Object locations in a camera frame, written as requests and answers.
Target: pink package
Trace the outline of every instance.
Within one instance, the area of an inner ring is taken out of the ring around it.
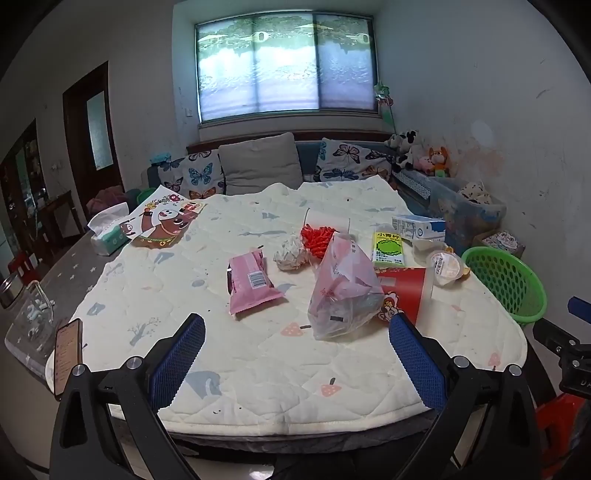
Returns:
[[[285,297],[267,277],[260,249],[230,259],[228,290],[231,315]]]

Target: pink plush toy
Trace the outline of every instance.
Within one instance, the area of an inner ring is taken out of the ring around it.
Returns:
[[[420,157],[415,160],[413,167],[427,175],[433,175],[435,165],[431,161],[431,157]]]

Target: smartphone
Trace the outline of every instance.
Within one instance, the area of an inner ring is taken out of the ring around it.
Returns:
[[[54,395],[59,400],[66,389],[72,368],[82,363],[82,321],[76,319],[56,333],[56,352],[53,357]]]

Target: milk carton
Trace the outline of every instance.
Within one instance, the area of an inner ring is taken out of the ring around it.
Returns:
[[[394,232],[405,240],[445,240],[445,220],[419,215],[394,215]]]

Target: throw pillow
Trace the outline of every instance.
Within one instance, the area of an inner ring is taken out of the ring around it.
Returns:
[[[226,183],[217,150],[187,155],[160,165],[158,174],[162,185],[191,200],[225,193]]]
[[[302,184],[300,159],[291,132],[221,145],[219,155],[227,195],[261,192],[277,182],[291,189]]]
[[[393,161],[386,153],[323,138],[314,181],[363,180],[374,175],[388,181]]]

